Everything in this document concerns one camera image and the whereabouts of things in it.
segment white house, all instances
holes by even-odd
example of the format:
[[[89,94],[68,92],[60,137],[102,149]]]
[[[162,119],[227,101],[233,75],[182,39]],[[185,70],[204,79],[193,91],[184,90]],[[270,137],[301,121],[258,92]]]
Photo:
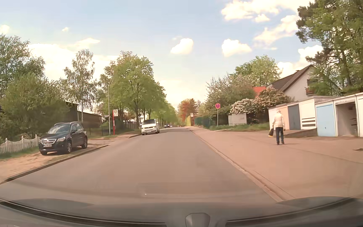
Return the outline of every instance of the white house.
[[[296,71],[294,74],[281,78],[267,88],[274,88],[283,92],[285,95],[290,96],[294,101],[300,101],[313,96],[313,92],[308,89],[310,83],[310,71],[312,65]]]

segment lamp post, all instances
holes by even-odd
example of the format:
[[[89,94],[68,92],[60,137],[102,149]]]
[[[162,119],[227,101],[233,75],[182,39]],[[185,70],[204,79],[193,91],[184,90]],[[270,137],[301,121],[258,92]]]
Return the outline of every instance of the lamp post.
[[[109,95],[109,92],[108,92],[108,88],[110,87],[110,83],[107,84],[107,108],[108,108],[108,134],[111,135],[110,133],[110,95]]]

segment garage row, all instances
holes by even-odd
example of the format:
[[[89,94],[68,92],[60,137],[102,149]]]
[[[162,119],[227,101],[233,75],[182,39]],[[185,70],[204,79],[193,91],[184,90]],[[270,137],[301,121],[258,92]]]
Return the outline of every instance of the garage row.
[[[363,92],[338,98],[312,96],[269,108],[270,127],[278,110],[287,130],[317,128],[320,137],[363,137]]]

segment shopping bag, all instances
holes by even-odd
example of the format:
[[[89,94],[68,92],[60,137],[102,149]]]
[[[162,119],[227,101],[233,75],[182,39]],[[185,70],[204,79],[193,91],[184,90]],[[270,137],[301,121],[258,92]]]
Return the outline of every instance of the shopping bag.
[[[273,137],[274,135],[274,128],[270,129],[270,132],[268,133],[268,137]]]

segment white jacket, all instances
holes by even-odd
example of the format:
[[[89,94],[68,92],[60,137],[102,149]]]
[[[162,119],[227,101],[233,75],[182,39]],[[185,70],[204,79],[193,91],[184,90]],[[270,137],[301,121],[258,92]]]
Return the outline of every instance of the white jacket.
[[[276,127],[283,127],[283,128],[285,128],[284,116],[281,113],[277,113],[275,115],[274,121],[273,121],[273,127],[274,127],[274,129]]]

